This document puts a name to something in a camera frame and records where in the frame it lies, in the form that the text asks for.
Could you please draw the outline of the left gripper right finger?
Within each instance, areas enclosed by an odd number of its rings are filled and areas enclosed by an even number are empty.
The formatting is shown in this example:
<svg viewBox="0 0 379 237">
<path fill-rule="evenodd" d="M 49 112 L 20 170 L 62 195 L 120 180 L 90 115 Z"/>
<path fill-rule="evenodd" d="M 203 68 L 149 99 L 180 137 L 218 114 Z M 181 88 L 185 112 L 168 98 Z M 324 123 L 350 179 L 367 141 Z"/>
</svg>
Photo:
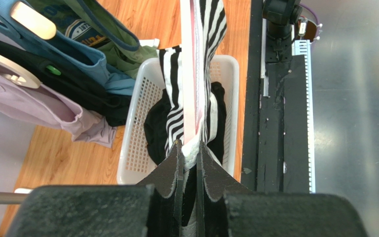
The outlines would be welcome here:
<svg viewBox="0 0 379 237">
<path fill-rule="evenodd" d="M 196 235 L 228 237 L 226 194 L 252 191 L 235 180 L 217 163 L 204 142 L 196 156 Z"/>
</svg>

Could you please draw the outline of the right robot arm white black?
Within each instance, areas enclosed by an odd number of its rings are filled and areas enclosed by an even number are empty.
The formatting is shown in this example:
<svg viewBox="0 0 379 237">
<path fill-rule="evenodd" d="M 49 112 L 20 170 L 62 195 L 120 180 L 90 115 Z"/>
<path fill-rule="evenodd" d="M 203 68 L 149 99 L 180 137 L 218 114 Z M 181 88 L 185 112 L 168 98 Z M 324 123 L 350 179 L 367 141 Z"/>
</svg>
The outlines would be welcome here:
<svg viewBox="0 0 379 237">
<path fill-rule="evenodd" d="M 300 0 L 265 0 L 262 17 L 267 21 L 267 36 L 273 40 L 284 40 L 291 35 L 303 8 Z"/>
</svg>

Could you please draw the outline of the black white striped tank top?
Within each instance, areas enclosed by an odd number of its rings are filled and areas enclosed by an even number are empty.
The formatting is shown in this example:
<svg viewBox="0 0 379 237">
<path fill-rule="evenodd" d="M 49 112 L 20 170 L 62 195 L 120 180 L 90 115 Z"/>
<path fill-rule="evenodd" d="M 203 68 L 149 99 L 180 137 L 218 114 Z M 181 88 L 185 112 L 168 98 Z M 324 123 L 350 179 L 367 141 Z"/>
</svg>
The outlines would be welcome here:
<svg viewBox="0 0 379 237">
<path fill-rule="evenodd" d="M 166 91 L 171 104 L 167 115 L 168 152 L 176 140 L 183 144 L 184 155 L 184 194 L 182 204 L 182 235 L 196 236 L 196 156 L 199 144 L 216 138 L 218 131 L 218 104 L 211 92 L 210 64 L 219 44 L 227 31 L 227 19 L 224 3 L 221 0 L 199 0 L 204 46 L 204 84 L 205 84 L 205 117 L 201 124 L 201 132 L 188 143 L 184 144 L 184 111 L 183 111 L 183 74 L 182 74 L 182 44 L 159 50 Z"/>
</svg>

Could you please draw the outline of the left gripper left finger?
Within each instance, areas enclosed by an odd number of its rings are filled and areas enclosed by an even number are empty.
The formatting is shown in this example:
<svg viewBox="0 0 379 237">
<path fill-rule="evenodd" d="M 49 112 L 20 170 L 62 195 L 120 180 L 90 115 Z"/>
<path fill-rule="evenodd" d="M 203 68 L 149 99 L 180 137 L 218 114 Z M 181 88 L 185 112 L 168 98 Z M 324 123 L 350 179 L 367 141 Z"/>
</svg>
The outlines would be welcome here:
<svg viewBox="0 0 379 237">
<path fill-rule="evenodd" d="M 182 142 L 176 140 L 167 158 L 138 185 L 154 187 L 147 220 L 147 236 L 180 237 L 184 194 Z"/>
</svg>

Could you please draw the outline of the pink plastic hanger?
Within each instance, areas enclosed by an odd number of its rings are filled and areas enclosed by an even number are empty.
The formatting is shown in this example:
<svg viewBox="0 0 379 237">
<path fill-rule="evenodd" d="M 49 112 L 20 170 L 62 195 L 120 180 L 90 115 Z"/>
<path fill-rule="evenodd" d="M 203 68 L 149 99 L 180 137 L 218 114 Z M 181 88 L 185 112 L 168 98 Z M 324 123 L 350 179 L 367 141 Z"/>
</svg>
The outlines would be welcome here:
<svg viewBox="0 0 379 237">
<path fill-rule="evenodd" d="M 181 0 L 184 144 L 201 132 L 205 117 L 204 46 L 198 0 Z"/>
</svg>

